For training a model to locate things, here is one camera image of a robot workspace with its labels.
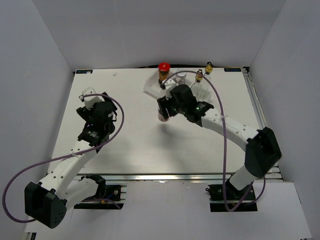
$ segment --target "spice jar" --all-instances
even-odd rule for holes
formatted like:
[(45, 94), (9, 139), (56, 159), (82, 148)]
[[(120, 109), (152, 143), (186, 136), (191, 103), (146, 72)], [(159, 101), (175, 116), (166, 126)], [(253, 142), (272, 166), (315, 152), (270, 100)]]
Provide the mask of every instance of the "spice jar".
[(158, 66), (158, 70), (159, 70), (159, 84), (162, 83), (163, 80), (166, 80), (168, 75), (169, 75), (169, 71), (170, 71), (170, 64), (167, 62), (162, 62), (159, 64)]

